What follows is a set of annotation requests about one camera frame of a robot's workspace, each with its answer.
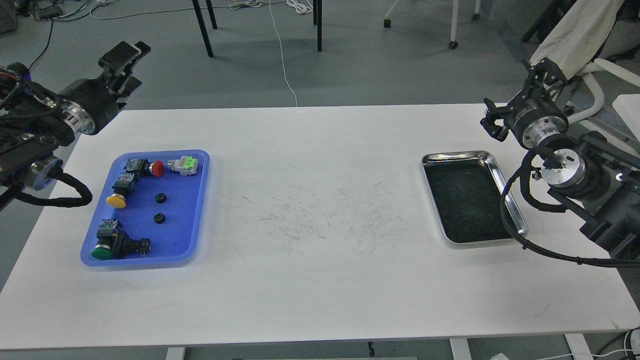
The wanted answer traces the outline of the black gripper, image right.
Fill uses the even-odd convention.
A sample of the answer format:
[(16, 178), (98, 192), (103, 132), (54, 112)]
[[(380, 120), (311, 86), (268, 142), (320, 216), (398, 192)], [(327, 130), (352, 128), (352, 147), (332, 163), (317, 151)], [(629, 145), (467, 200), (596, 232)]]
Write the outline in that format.
[(504, 106), (483, 98), (486, 112), (480, 125), (496, 141), (503, 142), (512, 133), (522, 148), (532, 150), (567, 133), (569, 121), (550, 96), (558, 95), (570, 81), (548, 57), (536, 64), (525, 59), (521, 63), (527, 69), (522, 90)]

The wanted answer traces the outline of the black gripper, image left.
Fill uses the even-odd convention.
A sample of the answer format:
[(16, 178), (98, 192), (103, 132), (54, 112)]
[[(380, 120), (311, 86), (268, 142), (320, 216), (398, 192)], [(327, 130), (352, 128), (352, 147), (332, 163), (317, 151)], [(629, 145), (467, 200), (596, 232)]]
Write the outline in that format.
[(103, 69), (100, 79), (76, 80), (59, 93), (67, 104), (86, 114), (83, 133), (98, 134), (126, 106), (128, 96), (142, 84), (133, 76), (133, 69), (150, 52), (143, 41), (134, 45), (121, 41), (98, 60)]

